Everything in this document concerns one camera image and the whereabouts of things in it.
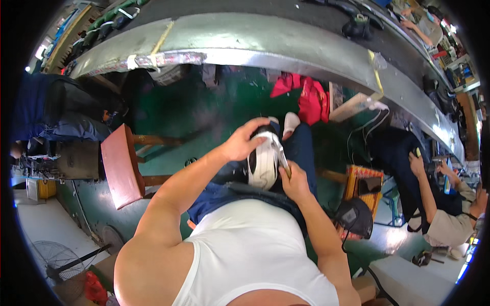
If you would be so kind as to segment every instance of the yellow container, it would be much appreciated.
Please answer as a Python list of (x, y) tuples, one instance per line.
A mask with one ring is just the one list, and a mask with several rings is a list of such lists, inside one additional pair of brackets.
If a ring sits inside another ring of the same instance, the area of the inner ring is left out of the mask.
[(56, 182), (50, 180), (38, 180), (39, 198), (47, 199), (56, 194)]

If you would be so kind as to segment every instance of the green floor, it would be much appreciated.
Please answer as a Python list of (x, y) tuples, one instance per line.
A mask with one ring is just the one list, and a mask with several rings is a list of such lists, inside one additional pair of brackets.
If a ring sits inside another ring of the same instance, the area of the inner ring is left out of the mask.
[[(152, 87), (151, 82), (141, 75), (128, 77), (125, 96), (130, 103), (130, 113), (125, 121), (133, 133), (181, 137), (187, 140), (180, 147), (154, 148), (149, 151), (145, 156), (146, 163), (139, 164), (142, 175), (177, 172), (183, 168), (187, 159), (203, 156), (223, 143), (237, 127), (251, 118), (275, 116), (283, 122), (287, 112), (299, 110), (297, 100), (300, 90), (269, 98), (273, 84), (267, 82), (260, 69), (224, 68), (219, 80), (216, 88), (206, 88), (197, 66), (183, 80), (166, 87)], [(356, 116), (342, 125), (319, 122), (312, 126), (316, 166), (344, 172), (346, 165), (350, 163), (346, 152), (349, 131), (370, 116), (371, 114)], [(363, 156), (364, 145), (356, 135), (352, 144), (354, 151)], [(132, 238), (149, 200), (140, 200), (116, 210), (106, 181), (76, 181), (76, 185), (86, 217), (97, 234), (101, 234), (105, 225), (111, 225), (126, 241)], [(58, 199), (87, 232), (73, 196), (72, 185), (68, 183), (57, 187)], [(335, 209), (342, 192), (342, 185), (318, 178), (319, 202), (324, 207)], [(187, 219), (184, 214), (181, 222), (183, 238), (188, 237), (191, 232), (186, 224)], [(307, 246), (310, 258), (316, 260), (309, 241)], [(407, 235), (404, 229), (384, 226), (375, 226), (369, 241), (346, 243), (346, 249), (355, 252), (365, 263), (386, 254), (398, 254), (410, 259), (426, 247), (421, 236)], [(351, 273), (360, 267), (351, 256), (349, 264)]]

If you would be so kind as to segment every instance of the blue jacket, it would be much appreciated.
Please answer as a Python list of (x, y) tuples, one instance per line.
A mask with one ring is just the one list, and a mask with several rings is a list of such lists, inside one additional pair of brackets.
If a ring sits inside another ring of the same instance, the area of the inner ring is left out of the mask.
[(24, 73), (17, 100), (13, 106), (10, 142), (29, 140), (44, 131), (46, 95), (50, 85), (57, 80), (77, 84), (73, 79), (64, 75)]

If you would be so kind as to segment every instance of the white tank top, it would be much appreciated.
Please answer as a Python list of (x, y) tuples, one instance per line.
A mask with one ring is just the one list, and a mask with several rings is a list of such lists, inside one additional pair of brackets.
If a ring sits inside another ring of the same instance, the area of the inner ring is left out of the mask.
[(226, 306), (258, 289), (339, 305), (335, 287), (307, 257), (298, 223), (281, 208), (255, 199), (226, 204), (185, 242), (194, 245), (194, 260), (172, 306)]

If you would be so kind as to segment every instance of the worker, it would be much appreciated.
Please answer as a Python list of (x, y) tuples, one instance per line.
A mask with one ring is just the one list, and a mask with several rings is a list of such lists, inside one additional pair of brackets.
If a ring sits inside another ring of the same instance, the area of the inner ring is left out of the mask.
[[(296, 217), (273, 201), (230, 195), (227, 185), (202, 207), (219, 208), (208, 211), (182, 241), (181, 215), (227, 162), (245, 160), (265, 141), (250, 136), (271, 120), (247, 122), (160, 187), (116, 260), (114, 287), (122, 306), (360, 305), (341, 240), (312, 192), (308, 176), (314, 172), (293, 161), (291, 178), (279, 167), (282, 189), (306, 222), (318, 265), (307, 257)], [(289, 140), (300, 133), (304, 141), (291, 144), (313, 152), (306, 131), (309, 126), (301, 123)], [(297, 161), (313, 165), (313, 158)]]
[(19, 158), (16, 141), (42, 137), (50, 141), (103, 141), (111, 129), (102, 122), (103, 105), (67, 76), (25, 72), (13, 105), (11, 155)]
[(419, 22), (415, 24), (410, 20), (401, 20), (402, 26), (412, 29), (422, 39), (426, 49), (436, 47), (443, 36), (441, 21), (444, 16), (441, 11), (435, 6), (428, 6), (427, 10), (410, 7), (401, 11), (401, 15), (405, 17), (412, 13), (420, 18)]
[[(482, 188), (480, 184), (475, 193), (465, 182), (459, 179), (458, 175), (445, 162), (442, 162), (442, 164), (438, 165), (437, 171), (446, 175), (451, 186), (463, 196), (462, 213), (451, 215), (439, 209), (436, 205), (433, 191), (424, 170), (422, 157), (416, 157), (411, 152), (409, 153), (409, 160), (410, 168), (417, 177), (420, 187), (425, 218), (427, 223), (430, 224), (427, 233), (423, 235), (425, 240), (431, 246), (457, 247), (462, 245), (473, 234), (476, 220), (487, 208), (489, 196), (487, 190)], [(421, 229), (421, 225), (422, 216), (420, 216), (420, 212), (417, 209), (408, 222), (409, 230), (418, 232)]]

